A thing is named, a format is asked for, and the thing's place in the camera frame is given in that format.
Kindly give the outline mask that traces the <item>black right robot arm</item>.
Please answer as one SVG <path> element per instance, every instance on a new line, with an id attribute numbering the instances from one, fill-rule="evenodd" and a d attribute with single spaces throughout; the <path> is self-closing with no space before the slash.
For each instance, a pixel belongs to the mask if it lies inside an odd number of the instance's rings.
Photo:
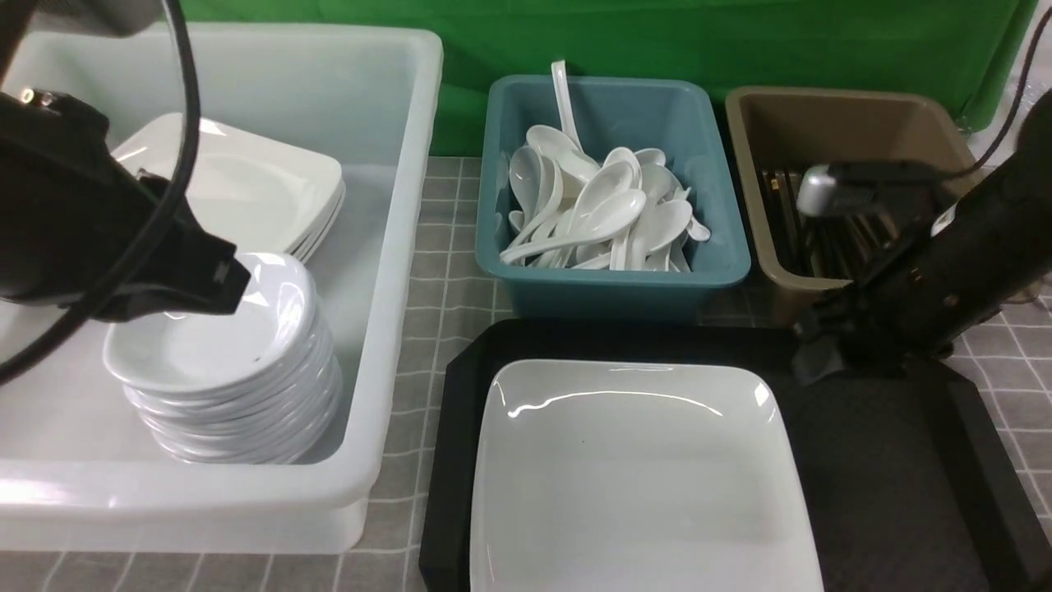
<path id="1" fill-rule="evenodd" d="M 812 219 L 913 206 L 897 236 L 849 284 L 800 315 L 792 360 L 811 385 L 906 358 L 946 358 L 952 341 L 1050 272 L 1050 95 L 1032 106 L 1014 154 L 965 197 L 948 173 L 916 160 L 833 162 L 801 180 L 796 209 Z"/>

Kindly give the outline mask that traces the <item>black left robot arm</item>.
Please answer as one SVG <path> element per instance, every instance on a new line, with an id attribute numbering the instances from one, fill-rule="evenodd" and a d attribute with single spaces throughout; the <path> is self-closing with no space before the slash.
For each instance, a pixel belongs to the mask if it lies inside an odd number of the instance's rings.
<path id="1" fill-rule="evenodd" d="M 2 97 L 2 299 L 93 320 L 154 313 L 232 315 L 251 275 L 229 241 L 189 210 L 201 97 L 178 1 L 4 1 L 2 74 L 31 26 L 128 38 L 164 14 L 184 91 L 168 176 L 132 173 L 108 151 L 109 120 L 68 93 Z"/>

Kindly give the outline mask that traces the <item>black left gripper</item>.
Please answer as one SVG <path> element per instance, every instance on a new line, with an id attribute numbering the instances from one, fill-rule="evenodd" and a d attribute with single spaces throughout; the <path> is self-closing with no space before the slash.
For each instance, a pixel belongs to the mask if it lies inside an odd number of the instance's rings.
<path id="1" fill-rule="evenodd" d="M 44 106 L 5 95 L 1 115 L 2 298 L 69 307 L 127 251 L 168 184 L 119 164 L 108 118 L 79 99 L 59 93 Z M 251 283 L 236 251 L 181 198 L 158 246 L 93 318 L 230 315 Z"/>

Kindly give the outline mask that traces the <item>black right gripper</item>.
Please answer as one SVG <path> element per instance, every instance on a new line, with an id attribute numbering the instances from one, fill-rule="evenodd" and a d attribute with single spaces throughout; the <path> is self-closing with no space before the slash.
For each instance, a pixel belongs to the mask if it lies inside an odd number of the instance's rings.
<path id="1" fill-rule="evenodd" d="M 948 358 L 971 324 L 971 273 L 939 240 L 892 248 L 801 312 L 791 367 L 804 385 L 906 358 Z"/>

